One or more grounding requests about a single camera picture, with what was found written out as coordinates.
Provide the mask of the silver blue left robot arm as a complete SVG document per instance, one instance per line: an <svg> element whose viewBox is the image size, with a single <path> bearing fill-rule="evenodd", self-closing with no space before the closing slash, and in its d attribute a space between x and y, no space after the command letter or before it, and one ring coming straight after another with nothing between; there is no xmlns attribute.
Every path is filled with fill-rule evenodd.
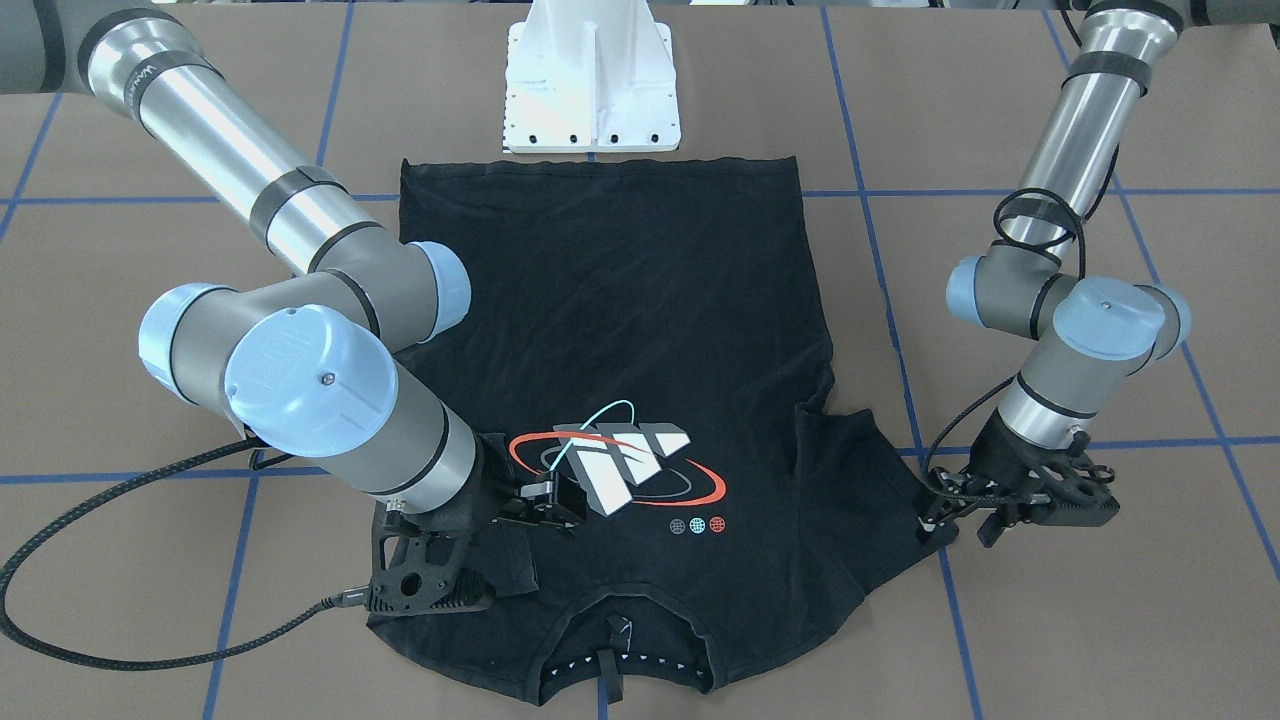
<svg viewBox="0 0 1280 720"><path fill-rule="evenodd" d="M1032 340L1020 369L988 392L997 406L959 471L931 466L915 497L928 542L978 510L984 546L1020 524L1102 527L1119 510L1114 470L1087 450L1089 427L1130 375L1187 340L1178 292L1087 268L1085 224L1114 174L1123 132L1155 64L1192 27L1276 24L1275 1L1083 1L1078 53L1021 177L996 206L987 252L961 260L948 310Z"/></svg>

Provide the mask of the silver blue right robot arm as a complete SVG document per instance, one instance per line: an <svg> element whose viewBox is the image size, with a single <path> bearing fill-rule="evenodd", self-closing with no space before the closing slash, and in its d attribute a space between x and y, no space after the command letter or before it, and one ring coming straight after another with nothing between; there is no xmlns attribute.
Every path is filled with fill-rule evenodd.
<svg viewBox="0 0 1280 720"><path fill-rule="evenodd" d="M230 87L177 18L143 1L5 1L3 92L60 91L133 120L291 272L257 290L165 292L138 332L154 379L388 512L440 511L471 492L483 521L582 520L581 491L547 474L516 480L396 360L468 313L461 259L374 220Z"/></svg>

